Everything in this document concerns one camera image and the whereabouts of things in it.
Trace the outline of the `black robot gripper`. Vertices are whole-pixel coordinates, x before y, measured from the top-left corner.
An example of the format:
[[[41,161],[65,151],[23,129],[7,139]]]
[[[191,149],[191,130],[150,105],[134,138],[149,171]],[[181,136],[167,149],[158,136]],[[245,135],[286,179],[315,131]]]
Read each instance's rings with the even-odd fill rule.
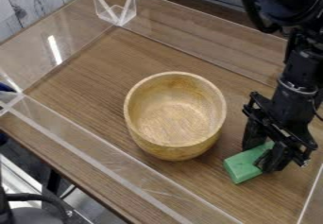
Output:
[[[242,150],[257,147],[261,151],[253,164],[263,173],[282,171],[290,162],[309,163],[318,150],[310,123],[322,103],[323,53],[293,50],[273,98],[253,92],[242,109],[247,116]]]

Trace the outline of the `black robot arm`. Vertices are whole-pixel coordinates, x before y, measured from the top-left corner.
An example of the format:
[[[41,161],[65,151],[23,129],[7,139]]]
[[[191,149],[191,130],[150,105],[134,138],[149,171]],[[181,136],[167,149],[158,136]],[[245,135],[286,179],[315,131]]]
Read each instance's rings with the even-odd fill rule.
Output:
[[[323,0],[242,0],[242,4],[263,33],[290,29],[286,67],[274,95],[251,93],[242,109],[247,116],[242,148],[274,142],[254,162],[270,173],[291,163],[305,166],[318,149],[310,123],[323,120],[318,114],[323,104]]]

